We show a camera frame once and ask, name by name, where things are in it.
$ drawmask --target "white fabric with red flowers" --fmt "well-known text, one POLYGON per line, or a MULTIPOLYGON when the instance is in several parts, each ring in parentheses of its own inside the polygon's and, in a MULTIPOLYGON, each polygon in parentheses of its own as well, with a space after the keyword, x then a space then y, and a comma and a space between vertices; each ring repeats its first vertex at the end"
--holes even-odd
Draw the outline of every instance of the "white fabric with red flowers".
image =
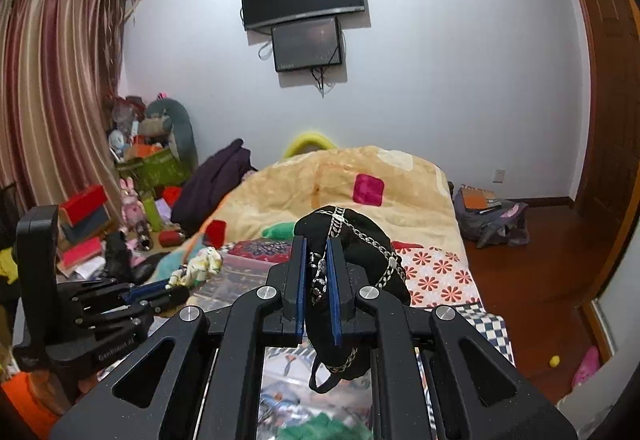
POLYGON ((466 257, 437 246, 393 242, 406 272, 411 306, 480 303, 466 257))

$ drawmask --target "metal screw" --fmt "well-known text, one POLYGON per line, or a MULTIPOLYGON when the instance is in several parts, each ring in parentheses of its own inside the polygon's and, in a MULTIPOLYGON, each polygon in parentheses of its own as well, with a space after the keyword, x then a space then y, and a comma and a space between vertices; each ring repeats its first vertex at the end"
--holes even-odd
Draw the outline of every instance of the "metal screw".
POLYGON ((183 321, 193 321, 200 315, 200 309, 197 306, 185 306, 180 310, 180 319, 183 321))
POLYGON ((363 299, 375 299, 380 295, 380 290, 374 286, 363 286, 358 293, 363 299))
POLYGON ((260 299, 272 299, 276 296, 278 291, 273 286, 261 286, 256 292, 260 299))
POLYGON ((438 306, 436 308, 436 317, 439 317, 443 321, 450 321, 456 316, 456 311, 450 306, 438 306))

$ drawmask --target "wooden floor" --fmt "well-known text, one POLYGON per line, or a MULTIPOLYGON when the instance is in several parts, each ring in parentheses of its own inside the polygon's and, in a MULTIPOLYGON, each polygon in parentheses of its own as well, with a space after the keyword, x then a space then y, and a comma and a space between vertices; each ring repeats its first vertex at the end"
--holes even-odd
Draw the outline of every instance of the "wooden floor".
POLYGON ((465 248, 485 308, 505 319, 516 366, 555 404, 594 343, 576 307, 611 241, 567 206, 530 208, 527 226, 528 245, 465 248))

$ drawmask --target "magenta square patch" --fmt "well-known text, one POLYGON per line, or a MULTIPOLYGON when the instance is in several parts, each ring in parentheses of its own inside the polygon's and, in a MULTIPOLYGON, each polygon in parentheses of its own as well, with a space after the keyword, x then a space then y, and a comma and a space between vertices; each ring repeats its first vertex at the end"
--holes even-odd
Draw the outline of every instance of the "magenta square patch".
POLYGON ((353 185, 353 201, 363 205, 382 205, 382 192, 385 190, 385 182, 375 176, 359 174, 353 185))

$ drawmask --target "purple clothing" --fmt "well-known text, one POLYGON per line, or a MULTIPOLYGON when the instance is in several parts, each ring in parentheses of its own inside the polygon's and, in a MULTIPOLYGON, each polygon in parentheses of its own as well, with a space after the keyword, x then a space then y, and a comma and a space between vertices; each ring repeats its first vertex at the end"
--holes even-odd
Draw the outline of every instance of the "purple clothing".
POLYGON ((241 139, 234 140, 196 169, 184 184, 174 203, 171 221, 179 223, 187 235, 198 231, 220 200, 240 185, 242 176, 255 171, 251 166, 251 151, 242 147, 241 139))

